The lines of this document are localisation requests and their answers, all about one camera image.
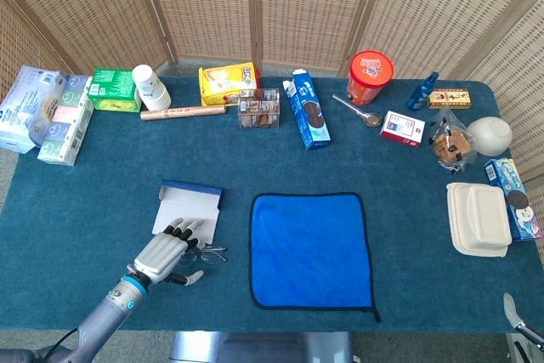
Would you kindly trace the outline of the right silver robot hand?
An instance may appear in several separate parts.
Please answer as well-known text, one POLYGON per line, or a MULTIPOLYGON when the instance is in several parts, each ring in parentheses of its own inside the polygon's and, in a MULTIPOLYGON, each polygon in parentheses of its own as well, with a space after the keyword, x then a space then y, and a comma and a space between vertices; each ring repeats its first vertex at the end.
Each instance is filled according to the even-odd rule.
POLYGON ((513 329, 515 329, 518 333, 533 343, 541 352, 543 352, 543 336, 524 323, 523 319, 519 316, 516 310, 516 305, 512 295, 508 292, 503 293, 503 308, 505 316, 513 329))

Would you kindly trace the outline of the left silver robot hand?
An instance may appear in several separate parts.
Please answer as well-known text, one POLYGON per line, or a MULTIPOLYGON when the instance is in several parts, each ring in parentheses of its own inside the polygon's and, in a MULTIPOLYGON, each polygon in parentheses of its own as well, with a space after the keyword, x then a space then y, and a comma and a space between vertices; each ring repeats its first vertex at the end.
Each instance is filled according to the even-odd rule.
POLYGON ((162 281, 182 286, 195 284, 204 276, 202 270, 192 275, 175 274, 173 270, 182 256, 199 243, 199 239, 193 235, 203 224, 201 218, 176 218, 171 221, 127 266, 129 275, 144 287, 162 281))

